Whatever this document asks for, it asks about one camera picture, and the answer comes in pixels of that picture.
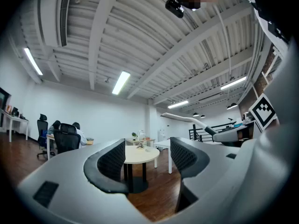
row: railing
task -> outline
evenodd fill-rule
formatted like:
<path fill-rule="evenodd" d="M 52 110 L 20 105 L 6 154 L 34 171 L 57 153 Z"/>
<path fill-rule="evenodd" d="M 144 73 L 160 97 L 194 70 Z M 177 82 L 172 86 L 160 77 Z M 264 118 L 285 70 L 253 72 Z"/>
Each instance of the railing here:
<path fill-rule="evenodd" d="M 232 128 L 236 122 L 231 122 L 223 125 L 212 126 L 211 128 L 221 133 L 228 128 Z M 200 142 L 213 142 L 212 136 L 203 129 L 197 129 L 196 125 L 193 125 L 193 129 L 189 129 L 189 137 L 191 140 L 198 140 Z"/>

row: black table leg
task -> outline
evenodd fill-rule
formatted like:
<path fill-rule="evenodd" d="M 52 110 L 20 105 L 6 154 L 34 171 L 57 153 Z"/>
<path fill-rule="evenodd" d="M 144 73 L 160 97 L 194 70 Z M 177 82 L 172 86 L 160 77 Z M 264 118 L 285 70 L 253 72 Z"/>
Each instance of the black table leg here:
<path fill-rule="evenodd" d="M 127 181 L 128 180 L 128 167 L 127 167 L 126 163 L 123 164 L 123 174 L 125 176 L 125 181 Z"/>
<path fill-rule="evenodd" d="M 132 193 L 133 188 L 133 169 L 132 164 L 128 164 L 128 185 L 129 185 L 129 192 Z"/>
<path fill-rule="evenodd" d="M 142 180 L 146 182 L 146 163 L 142 164 Z"/>

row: round table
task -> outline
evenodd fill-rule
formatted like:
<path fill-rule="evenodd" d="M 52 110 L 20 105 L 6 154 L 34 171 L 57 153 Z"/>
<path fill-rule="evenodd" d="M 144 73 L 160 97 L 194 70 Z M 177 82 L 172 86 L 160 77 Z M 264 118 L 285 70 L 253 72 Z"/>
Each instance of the round table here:
<path fill-rule="evenodd" d="M 137 146 L 126 146 L 126 160 L 123 165 L 125 182 L 128 183 L 129 193 L 145 191 L 149 183 L 146 180 L 146 163 L 159 156 L 158 149 L 145 147 L 137 149 Z M 133 177 L 132 164 L 142 163 L 142 177 Z"/>

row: wooden floor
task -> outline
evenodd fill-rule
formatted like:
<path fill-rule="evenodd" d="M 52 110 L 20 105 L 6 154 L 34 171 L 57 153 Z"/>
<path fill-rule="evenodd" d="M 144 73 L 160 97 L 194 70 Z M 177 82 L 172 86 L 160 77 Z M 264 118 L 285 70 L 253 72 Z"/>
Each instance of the wooden floor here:
<path fill-rule="evenodd" d="M 25 137 L 13 135 L 12 143 L 8 135 L 0 133 L 0 160 L 11 180 L 12 186 L 18 183 L 46 162 L 38 144 L 25 141 Z M 129 194 L 128 200 L 150 221 L 158 221 L 174 214 L 180 188 L 180 174 L 172 162 L 172 174 L 168 173 L 168 149 L 160 152 L 158 168 L 154 161 L 146 164 L 149 188 L 142 193 Z M 133 165 L 133 176 L 142 176 L 142 164 Z"/>

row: fluorescent light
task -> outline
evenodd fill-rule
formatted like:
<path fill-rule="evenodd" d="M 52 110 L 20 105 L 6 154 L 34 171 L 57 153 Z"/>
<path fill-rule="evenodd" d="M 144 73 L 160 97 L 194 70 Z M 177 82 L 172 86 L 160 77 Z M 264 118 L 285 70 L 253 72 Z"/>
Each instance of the fluorescent light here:
<path fill-rule="evenodd" d="M 234 108 L 234 107 L 237 107 L 238 105 L 233 105 L 233 106 L 231 106 L 231 107 L 229 107 L 229 108 L 227 108 L 228 110 L 230 110 L 231 108 Z"/>
<path fill-rule="evenodd" d="M 183 102 L 180 102 L 180 103 L 177 103 L 177 104 L 169 106 L 168 109 L 172 109 L 174 107 L 177 107 L 177 106 L 180 106 L 180 105 L 184 105 L 184 104 L 187 104 L 187 103 L 188 103 L 188 100 L 185 100 Z"/>
<path fill-rule="evenodd" d="M 129 77 L 130 77 L 130 74 L 123 71 L 121 73 L 120 77 L 118 78 L 118 81 L 116 82 L 116 85 L 112 91 L 112 94 L 118 95 Z"/>
<path fill-rule="evenodd" d="M 33 65 L 33 67 L 35 68 L 35 70 L 37 71 L 37 73 L 42 76 L 42 72 L 41 70 L 38 68 L 36 62 L 34 61 L 33 59 L 33 56 L 31 55 L 31 52 L 28 48 L 24 48 L 25 52 L 26 52 L 26 55 L 28 56 L 28 59 L 30 60 L 31 64 Z"/>
<path fill-rule="evenodd" d="M 228 88 L 228 87 L 230 87 L 230 86 L 232 86 L 234 84 L 238 84 L 238 83 L 240 83 L 240 82 L 242 82 L 244 80 L 246 80 L 246 77 L 243 77 L 243 78 L 241 78 L 239 80 L 234 81 L 233 83 L 230 83 L 230 84 L 227 84 L 227 85 L 221 87 L 221 90 L 224 90 L 224 89 L 226 89 L 226 88 Z"/>

